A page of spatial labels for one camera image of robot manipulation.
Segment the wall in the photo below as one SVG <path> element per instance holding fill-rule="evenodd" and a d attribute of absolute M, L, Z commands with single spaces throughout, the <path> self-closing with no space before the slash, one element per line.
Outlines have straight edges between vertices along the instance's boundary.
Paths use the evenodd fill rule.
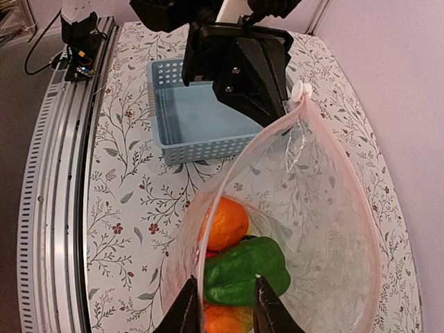
<path fill-rule="evenodd" d="M 444 332 L 444 1 L 333 0 L 317 35 L 381 144 L 406 220 L 424 332 Z"/>
<path fill-rule="evenodd" d="M 29 2 L 37 26 L 40 29 L 43 29 L 54 18 L 62 5 L 61 0 L 29 0 Z M 91 0 L 92 7 L 99 17 L 114 16 L 117 24 L 138 20 L 129 3 L 130 0 Z M 285 23 L 283 23 L 284 26 L 287 22 L 291 22 L 290 30 L 297 32 L 305 31 L 317 3 L 318 0 L 304 0 L 298 5 L 298 10 L 295 10 L 287 17 Z M 272 26 L 282 26 L 281 19 L 272 18 L 267 19 L 266 22 Z"/>

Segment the table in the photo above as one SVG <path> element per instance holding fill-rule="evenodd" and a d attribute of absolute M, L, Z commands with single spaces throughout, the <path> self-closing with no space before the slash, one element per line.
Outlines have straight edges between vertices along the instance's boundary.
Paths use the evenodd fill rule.
<path fill-rule="evenodd" d="M 373 209 L 382 263 L 372 332 L 422 332 L 409 237 L 384 157 L 352 85 L 317 37 L 295 38 L 288 74 L 310 82 L 321 115 L 352 161 Z M 96 124 L 87 219 L 87 290 L 93 332 L 152 332 L 169 246 L 196 190 L 233 157 L 167 166 L 153 144 L 150 60 L 179 58 L 187 28 L 154 33 L 126 23 Z"/>

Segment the yellow fruit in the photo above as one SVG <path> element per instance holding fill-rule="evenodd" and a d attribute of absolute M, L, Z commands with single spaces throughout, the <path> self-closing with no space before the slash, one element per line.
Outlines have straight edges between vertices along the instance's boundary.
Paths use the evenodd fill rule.
<path fill-rule="evenodd" d="M 205 333 L 247 333 L 253 328 L 249 307 L 211 305 L 205 309 Z"/>
<path fill-rule="evenodd" d="M 236 245 L 245 236 L 248 228 L 248 214 L 245 208 L 222 197 L 214 217 L 207 249 L 222 252 Z"/>

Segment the green vegetable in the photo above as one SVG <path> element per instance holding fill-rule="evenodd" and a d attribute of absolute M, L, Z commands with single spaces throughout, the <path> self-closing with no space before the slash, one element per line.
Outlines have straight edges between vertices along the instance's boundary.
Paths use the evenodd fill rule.
<path fill-rule="evenodd" d="M 271 238 L 245 240 L 207 259 L 203 280 L 206 301 L 252 307 L 257 274 L 268 280 L 278 296 L 290 286 L 284 253 Z"/>

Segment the translucent bag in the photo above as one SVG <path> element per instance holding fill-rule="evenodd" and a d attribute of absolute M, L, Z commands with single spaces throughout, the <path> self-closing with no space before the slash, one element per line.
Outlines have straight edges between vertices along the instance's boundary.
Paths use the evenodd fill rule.
<path fill-rule="evenodd" d="M 311 99 L 287 109 L 191 202 L 166 263 L 165 313 L 190 275 L 202 304 L 207 241 L 227 196 L 246 208 L 253 235 L 281 247 L 291 285 L 280 299 L 306 333 L 370 331 L 380 263 L 368 201 Z"/>

